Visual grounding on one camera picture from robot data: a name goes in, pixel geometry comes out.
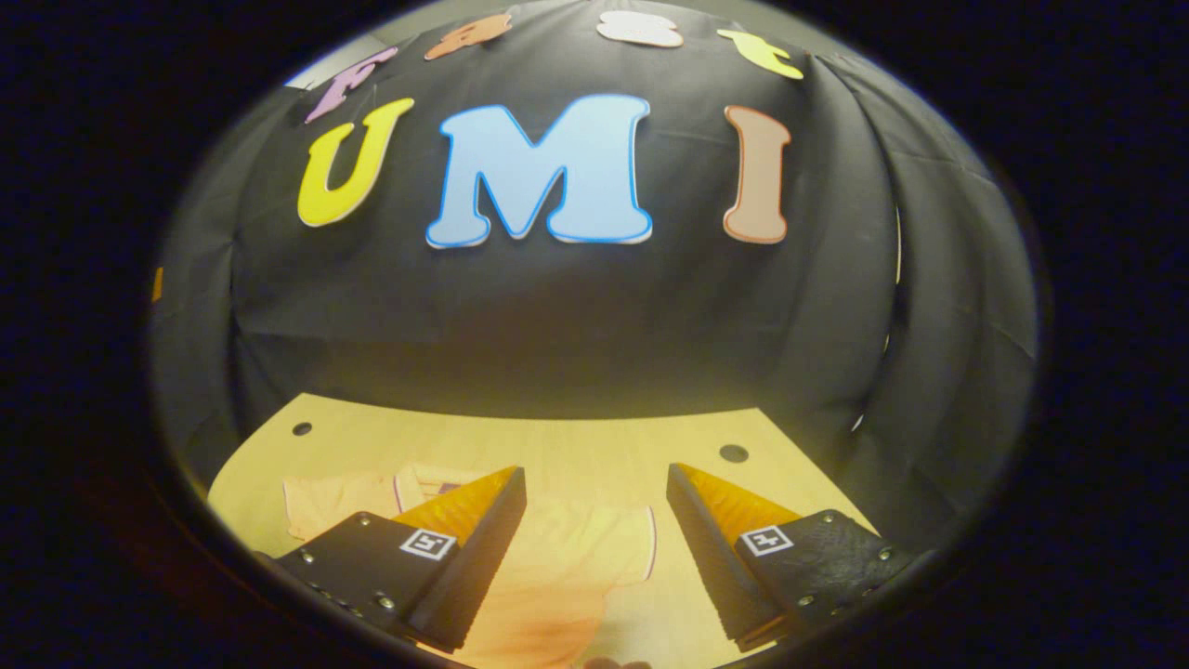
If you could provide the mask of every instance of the letter m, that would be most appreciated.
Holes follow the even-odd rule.
[[[648,212],[636,204],[636,124],[648,102],[629,95],[574,100],[533,144],[507,107],[477,107],[442,121],[451,138],[442,204],[426,229],[430,246],[474,246],[491,221],[479,213],[479,182],[504,227],[522,239],[558,177],[561,206],[546,222],[562,241],[635,244],[652,235]]]

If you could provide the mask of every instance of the wooden table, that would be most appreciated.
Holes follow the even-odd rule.
[[[300,423],[313,429],[297,436],[294,427]],[[748,460],[725,461],[718,453],[725,444],[747,449]],[[584,657],[647,659],[655,669],[717,667],[744,655],[726,639],[666,501],[669,463],[684,462],[803,516],[836,509],[874,531],[756,409],[623,421],[522,421],[420,414],[303,395],[235,452],[212,485],[208,503],[250,549],[279,556],[301,544],[287,534],[283,476],[395,474],[409,462],[478,472],[523,467],[530,504],[534,496],[547,496],[650,505],[656,518],[652,578],[611,592],[603,625]]]

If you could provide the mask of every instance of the yellow letter u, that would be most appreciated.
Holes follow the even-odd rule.
[[[301,179],[301,190],[297,193],[297,215],[302,222],[319,227],[342,220],[363,203],[372,185],[376,185],[379,165],[384,162],[384,152],[388,150],[389,139],[392,138],[396,119],[410,107],[413,97],[404,97],[377,107],[364,116],[367,134],[364,134],[364,144],[359,147],[359,159],[356,160],[354,171],[346,183],[334,190],[326,187],[331,177],[331,165],[334,163],[335,153],[339,152],[339,144],[351,134],[356,124],[345,122],[310,144],[309,163],[306,165],[306,176]]]

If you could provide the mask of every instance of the brown letter i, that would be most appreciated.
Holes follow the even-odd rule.
[[[775,244],[788,225],[780,215],[781,163],[791,137],[776,119],[749,107],[729,105],[726,120],[740,133],[740,187],[723,229],[740,241]]]

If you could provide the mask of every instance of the purple letter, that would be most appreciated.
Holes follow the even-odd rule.
[[[383,63],[395,55],[396,46],[391,46],[334,75],[334,81],[331,82],[331,88],[326,90],[326,95],[322,95],[322,100],[316,107],[314,107],[314,111],[306,116],[306,122],[309,122],[341,105],[347,99],[344,95],[347,89],[354,90],[356,87],[363,83],[364,80],[367,78],[367,75],[376,69],[377,63]]]

